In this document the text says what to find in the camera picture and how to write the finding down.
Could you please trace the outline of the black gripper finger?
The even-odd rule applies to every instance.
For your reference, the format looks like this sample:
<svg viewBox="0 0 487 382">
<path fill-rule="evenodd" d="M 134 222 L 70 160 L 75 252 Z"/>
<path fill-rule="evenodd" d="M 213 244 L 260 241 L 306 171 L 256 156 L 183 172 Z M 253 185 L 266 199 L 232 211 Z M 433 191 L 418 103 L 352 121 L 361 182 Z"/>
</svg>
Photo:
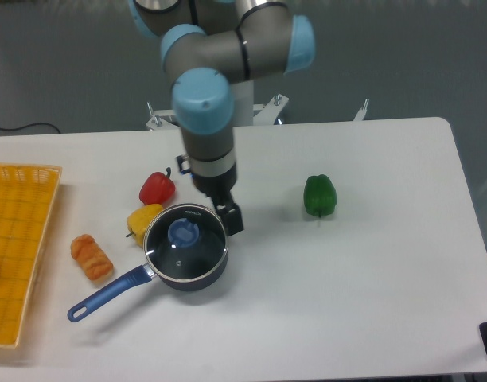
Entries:
<svg viewBox="0 0 487 382">
<path fill-rule="evenodd" d="M 244 229 L 242 213 L 236 203 L 225 205 L 221 209 L 221 220 L 227 235 L 235 235 Z"/>
</svg>

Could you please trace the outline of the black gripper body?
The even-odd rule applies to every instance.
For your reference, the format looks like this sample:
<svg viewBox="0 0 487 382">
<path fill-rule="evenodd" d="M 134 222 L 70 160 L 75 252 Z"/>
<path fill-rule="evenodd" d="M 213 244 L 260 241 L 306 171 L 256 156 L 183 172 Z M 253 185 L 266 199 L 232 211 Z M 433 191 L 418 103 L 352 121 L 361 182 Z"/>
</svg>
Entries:
<svg viewBox="0 0 487 382">
<path fill-rule="evenodd" d="M 231 190 L 237 180 L 236 164 L 217 176 L 205 176 L 194 168 L 191 168 L 191 174 L 195 187 L 206 197 L 211 198 L 215 207 L 228 207 L 234 204 Z"/>
</svg>

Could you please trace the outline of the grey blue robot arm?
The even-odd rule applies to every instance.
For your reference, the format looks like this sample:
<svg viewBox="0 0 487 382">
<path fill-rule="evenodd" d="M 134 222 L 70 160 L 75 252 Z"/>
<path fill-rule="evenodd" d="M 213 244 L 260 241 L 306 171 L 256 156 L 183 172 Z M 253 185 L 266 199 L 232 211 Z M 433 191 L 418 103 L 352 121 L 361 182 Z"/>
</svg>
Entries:
<svg viewBox="0 0 487 382">
<path fill-rule="evenodd" d="M 131 1 L 135 24 L 160 38 L 162 71 L 193 184 L 226 233 L 244 229 L 236 183 L 231 86 L 312 65 L 314 28 L 284 1 Z"/>
</svg>

